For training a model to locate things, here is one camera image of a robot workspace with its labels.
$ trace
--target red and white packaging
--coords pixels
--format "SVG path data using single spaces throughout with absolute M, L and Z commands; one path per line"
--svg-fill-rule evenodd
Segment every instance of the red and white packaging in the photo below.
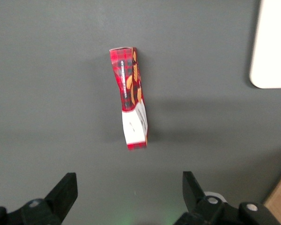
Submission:
M 135 47 L 110 49 L 121 95 L 124 135 L 129 150 L 147 146 L 148 122 Z

